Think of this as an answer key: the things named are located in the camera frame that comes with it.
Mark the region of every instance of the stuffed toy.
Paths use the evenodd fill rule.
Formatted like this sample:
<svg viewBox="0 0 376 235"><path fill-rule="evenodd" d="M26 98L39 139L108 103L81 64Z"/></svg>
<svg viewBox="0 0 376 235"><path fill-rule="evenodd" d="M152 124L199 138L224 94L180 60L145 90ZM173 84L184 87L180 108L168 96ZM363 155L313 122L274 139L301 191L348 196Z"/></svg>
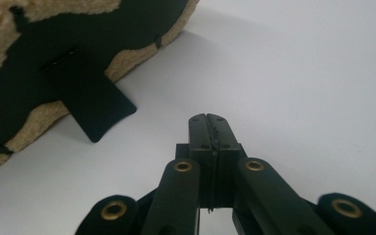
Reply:
<svg viewBox="0 0 376 235"><path fill-rule="evenodd" d="M0 165L67 114L93 142L133 114L114 82L168 45L198 1L0 0Z"/></svg>

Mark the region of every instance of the white surface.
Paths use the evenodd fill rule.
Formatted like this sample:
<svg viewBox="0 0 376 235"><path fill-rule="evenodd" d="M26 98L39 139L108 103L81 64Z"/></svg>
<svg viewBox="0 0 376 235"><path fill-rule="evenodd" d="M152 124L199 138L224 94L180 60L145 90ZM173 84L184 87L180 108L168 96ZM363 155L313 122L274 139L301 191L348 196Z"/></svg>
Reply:
<svg viewBox="0 0 376 235"><path fill-rule="evenodd" d="M117 86L139 110L100 143L67 117L0 167L0 235L72 235L99 200L139 199L200 113L227 118L302 197L376 211L376 1L203 0ZM235 234L230 211L203 211L201 234Z"/></svg>

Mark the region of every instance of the metal rivet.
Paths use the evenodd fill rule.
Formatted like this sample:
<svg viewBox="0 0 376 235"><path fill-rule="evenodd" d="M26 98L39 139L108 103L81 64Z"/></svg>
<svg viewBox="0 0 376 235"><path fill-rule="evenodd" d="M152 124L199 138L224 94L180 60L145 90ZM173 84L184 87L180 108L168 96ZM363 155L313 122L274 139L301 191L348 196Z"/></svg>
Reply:
<svg viewBox="0 0 376 235"><path fill-rule="evenodd" d="M258 161L249 161L246 163L246 168L253 171L259 171L264 169L264 165Z"/></svg>
<svg viewBox="0 0 376 235"><path fill-rule="evenodd" d="M334 201L332 201L332 207L336 212L346 217L358 218L362 216L361 209L353 202L345 199L335 199Z"/></svg>
<svg viewBox="0 0 376 235"><path fill-rule="evenodd" d="M105 220L115 220L124 216L126 211L127 206L123 201L112 201L105 205L101 215Z"/></svg>
<svg viewBox="0 0 376 235"><path fill-rule="evenodd" d="M176 171L185 172L192 169L192 165L188 162L180 162L173 166Z"/></svg>

